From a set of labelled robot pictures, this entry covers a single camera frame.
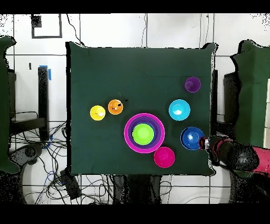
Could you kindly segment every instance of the blue tape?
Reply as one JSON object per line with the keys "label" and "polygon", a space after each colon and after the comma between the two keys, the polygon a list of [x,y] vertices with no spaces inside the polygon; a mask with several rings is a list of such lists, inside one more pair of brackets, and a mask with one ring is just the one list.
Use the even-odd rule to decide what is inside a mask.
{"label": "blue tape", "polygon": [[[50,146],[50,145],[51,145],[51,143],[50,143],[50,142],[47,142],[47,143],[46,143],[46,145],[47,145],[47,146]],[[44,146],[44,147],[43,147],[43,149],[45,150],[45,149],[47,149],[47,147],[46,147],[46,146]]]}
{"label": "blue tape", "polygon": [[49,69],[49,71],[48,71],[48,77],[49,77],[49,80],[52,80],[52,77],[51,77],[51,69]]}

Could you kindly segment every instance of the pink bowl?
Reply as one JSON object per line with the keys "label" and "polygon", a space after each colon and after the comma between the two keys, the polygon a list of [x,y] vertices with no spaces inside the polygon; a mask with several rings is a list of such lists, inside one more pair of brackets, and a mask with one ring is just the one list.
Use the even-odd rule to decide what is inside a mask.
{"label": "pink bowl", "polygon": [[161,168],[168,168],[175,162],[175,154],[168,147],[160,147],[154,153],[154,162]]}

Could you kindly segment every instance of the black stand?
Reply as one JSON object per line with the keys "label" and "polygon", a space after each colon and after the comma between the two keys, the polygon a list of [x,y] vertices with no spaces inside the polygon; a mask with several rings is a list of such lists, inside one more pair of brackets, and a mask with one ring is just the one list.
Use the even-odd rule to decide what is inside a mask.
{"label": "black stand", "polygon": [[[15,80],[16,74],[14,70],[8,71],[9,78],[9,94],[11,102],[11,113],[10,118],[15,117]],[[11,121],[9,133],[16,135],[21,132],[33,130],[38,128],[40,132],[40,140],[49,140],[49,103],[48,103],[48,78],[47,68],[38,68],[38,115],[39,118]]]}

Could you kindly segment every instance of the green tablecloth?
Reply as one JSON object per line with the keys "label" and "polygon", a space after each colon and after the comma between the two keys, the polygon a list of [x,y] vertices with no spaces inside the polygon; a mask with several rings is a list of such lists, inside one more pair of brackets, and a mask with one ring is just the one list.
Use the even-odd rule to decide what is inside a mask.
{"label": "green tablecloth", "polygon": [[[189,126],[209,135],[211,54],[205,49],[82,48],[70,42],[71,50],[71,173],[72,174],[198,174],[213,175],[205,151],[189,151],[180,143],[180,133]],[[197,76],[201,89],[184,91],[188,77]],[[123,112],[112,115],[108,103],[123,102]],[[189,117],[177,122],[168,108],[175,99],[190,104]],[[90,109],[106,109],[101,121]],[[176,156],[173,166],[162,169],[153,153],[139,154],[126,144],[123,131],[135,114],[157,116],[165,127],[162,146]]]}
{"label": "green tablecloth", "polygon": [[242,83],[239,116],[235,125],[236,141],[263,147],[270,48],[246,40],[233,59]]}

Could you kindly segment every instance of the yellow bowl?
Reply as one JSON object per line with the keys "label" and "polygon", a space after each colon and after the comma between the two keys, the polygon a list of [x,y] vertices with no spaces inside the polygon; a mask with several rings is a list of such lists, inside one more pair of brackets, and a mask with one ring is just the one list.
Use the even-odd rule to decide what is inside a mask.
{"label": "yellow bowl", "polygon": [[93,120],[102,120],[105,117],[106,111],[102,106],[93,106],[90,110],[90,116]]}

